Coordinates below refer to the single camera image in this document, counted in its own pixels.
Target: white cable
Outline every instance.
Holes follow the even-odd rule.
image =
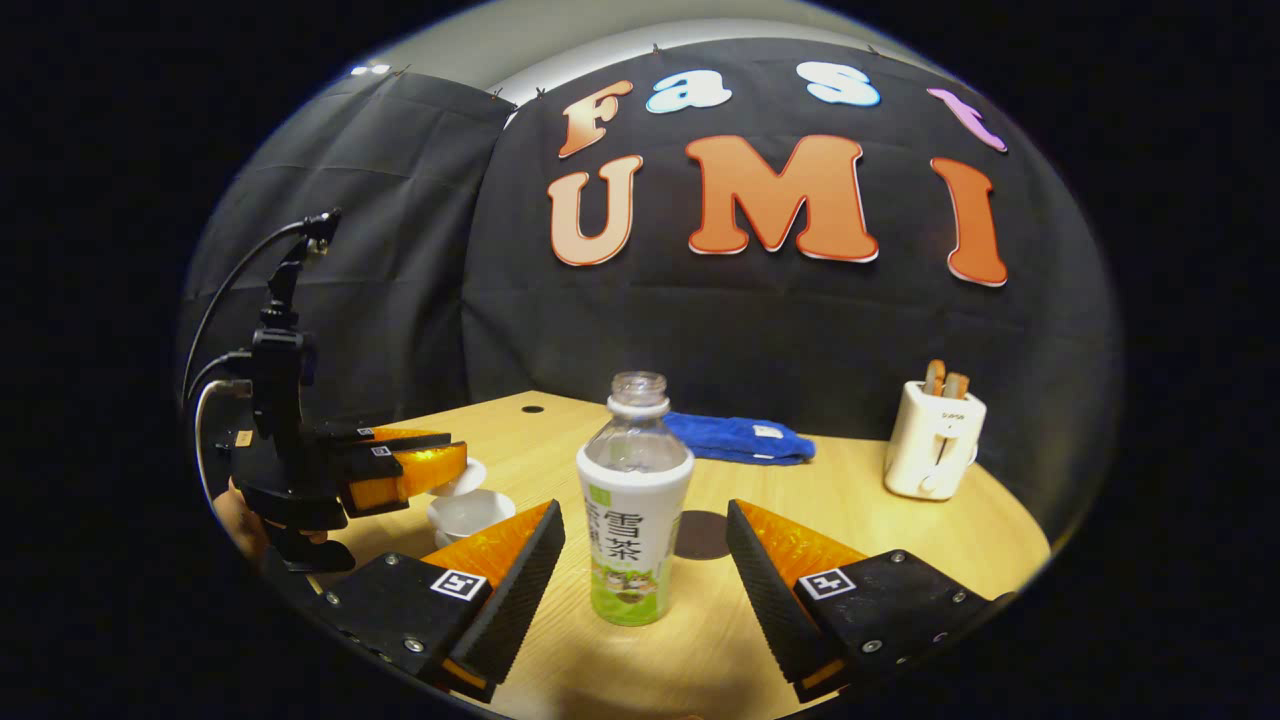
[[[200,487],[205,491],[205,500],[209,501],[209,510],[218,516],[218,511],[214,510],[214,496],[209,491],[209,480],[205,478],[205,452],[200,446],[200,425],[205,419],[205,401],[209,396],[216,392],[230,392],[237,395],[244,395],[252,387],[250,380],[214,380],[205,386],[200,391],[200,401],[196,402],[196,471],[200,473]]]

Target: letter m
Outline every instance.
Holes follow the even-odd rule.
[[[856,173],[863,149],[856,142],[803,137],[781,174],[739,136],[695,140],[685,152],[703,169],[703,225],[689,236],[694,252],[732,255],[746,249],[748,234],[733,219],[735,202],[764,249],[776,252],[808,202],[809,224],[796,236],[800,252],[850,263],[867,263],[879,254],[863,218]]]

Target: white letter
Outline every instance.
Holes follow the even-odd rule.
[[[861,70],[835,63],[800,63],[796,74],[810,82],[809,92],[823,102],[844,102],[869,108],[879,102],[879,92]]]
[[[724,81],[716,70],[678,73],[658,81],[653,88],[660,92],[645,104],[650,113],[675,113],[690,106],[712,108],[733,95],[724,90]]]

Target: white bowl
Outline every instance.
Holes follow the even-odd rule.
[[[462,470],[462,474],[452,480],[431,488],[429,492],[436,497],[453,497],[456,495],[466,495],[484,483],[485,477],[489,470],[484,466],[484,462],[476,460],[475,457],[467,457],[467,469]]]
[[[436,529],[435,541],[440,547],[449,544],[440,544],[440,539],[457,542],[515,515],[516,503],[492,489],[440,497],[426,507],[426,518]]]

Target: wooden table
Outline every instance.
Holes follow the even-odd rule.
[[[530,414],[521,409],[539,406]],[[778,717],[801,705],[782,679],[751,611],[733,559],[685,560],[672,568],[672,606],[662,620],[622,628],[589,601],[586,510],[573,455],[609,414],[603,405],[525,392],[398,423],[453,433],[489,469],[483,487],[522,511],[549,498],[564,515],[564,548],[507,682],[490,710],[517,719],[705,720]],[[814,460],[760,466],[696,460],[686,510],[723,514],[742,498],[868,555],[905,548],[993,598],[1020,588],[1048,559],[1043,532],[980,465],[947,502],[884,489],[886,442],[810,437]],[[431,496],[408,510],[358,518],[330,537],[364,565],[397,551],[435,550],[426,520]],[[343,574],[317,575],[323,587]]]

